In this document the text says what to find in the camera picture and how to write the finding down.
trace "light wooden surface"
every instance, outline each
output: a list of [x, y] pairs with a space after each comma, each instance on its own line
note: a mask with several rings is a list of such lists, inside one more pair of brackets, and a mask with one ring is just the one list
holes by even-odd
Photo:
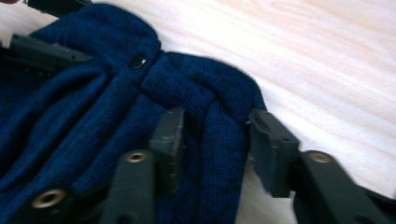
[[[165, 50], [234, 64], [303, 145], [334, 155], [354, 180], [396, 197], [394, 0], [112, 2], [148, 21]], [[0, 6], [0, 38], [55, 19]], [[295, 223], [290, 200], [262, 191], [247, 168], [236, 223]]]

